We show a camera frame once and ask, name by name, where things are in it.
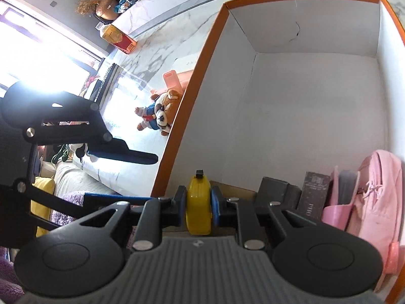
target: cushion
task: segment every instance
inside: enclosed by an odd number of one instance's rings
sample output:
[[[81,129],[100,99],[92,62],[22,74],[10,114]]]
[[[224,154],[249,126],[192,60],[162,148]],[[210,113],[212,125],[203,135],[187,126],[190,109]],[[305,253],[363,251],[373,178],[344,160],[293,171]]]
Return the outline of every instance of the cushion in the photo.
[[[51,162],[42,161],[41,163],[41,177],[55,178],[56,166]]]
[[[35,183],[33,184],[36,188],[45,191],[46,193],[52,194],[55,190],[55,181],[51,178],[44,178],[44,177],[35,177]],[[45,207],[37,202],[31,201],[31,212],[34,215],[37,215],[43,219],[49,220],[51,215],[51,209]],[[39,237],[41,235],[47,234],[48,231],[42,229],[41,227],[37,228],[36,236]]]

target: yellow pillow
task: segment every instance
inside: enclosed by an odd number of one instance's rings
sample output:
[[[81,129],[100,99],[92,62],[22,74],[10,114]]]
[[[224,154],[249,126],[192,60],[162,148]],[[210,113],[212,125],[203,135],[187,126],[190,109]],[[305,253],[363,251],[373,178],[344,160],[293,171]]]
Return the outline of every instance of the yellow pillow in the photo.
[[[44,177],[35,177],[35,183],[33,184],[36,188],[45,191],[46,193],[52,194],[55,190],[55,181],[52,178],[44,178]],[[43,219],[49,220],[51,217],[51,209],[40,205],[35,201],[31,201],[31,212],[34,215],[42,217]],[[38,227],[36,230],[36,236],[40,237],[41,235],[47,234],[48,231]]]

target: white cardboard box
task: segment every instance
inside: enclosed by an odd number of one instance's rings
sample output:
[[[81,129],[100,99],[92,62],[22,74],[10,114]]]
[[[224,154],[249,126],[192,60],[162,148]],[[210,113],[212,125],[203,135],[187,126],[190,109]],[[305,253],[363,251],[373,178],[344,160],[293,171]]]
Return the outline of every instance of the white cardboard box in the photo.
[[[386,0],[233,0],[198,59],[153,192],[196,169],[257,191],[405,158],[405,32]]]

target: window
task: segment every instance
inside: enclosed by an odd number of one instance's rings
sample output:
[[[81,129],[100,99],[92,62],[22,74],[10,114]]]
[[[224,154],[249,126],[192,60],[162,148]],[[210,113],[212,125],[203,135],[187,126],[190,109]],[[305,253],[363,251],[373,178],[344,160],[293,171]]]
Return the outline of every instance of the window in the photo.
[[[0,97],[17,81],[78,95],[102,58],[0,0]]]

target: gray rubber pad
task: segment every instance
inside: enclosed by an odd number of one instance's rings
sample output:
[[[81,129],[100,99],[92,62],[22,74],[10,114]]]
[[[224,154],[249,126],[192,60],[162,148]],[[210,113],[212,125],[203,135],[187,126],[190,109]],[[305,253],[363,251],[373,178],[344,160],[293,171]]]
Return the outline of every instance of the gray rubber pad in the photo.
[[[264,252],[243,249],[234,237],[168,237],[154,250],[133,253],[119,276],[92,294],[46,299],[29,293],[17,303],[378,304],[381,301],[371,291],[342,299],[305,293],[280,277]]]

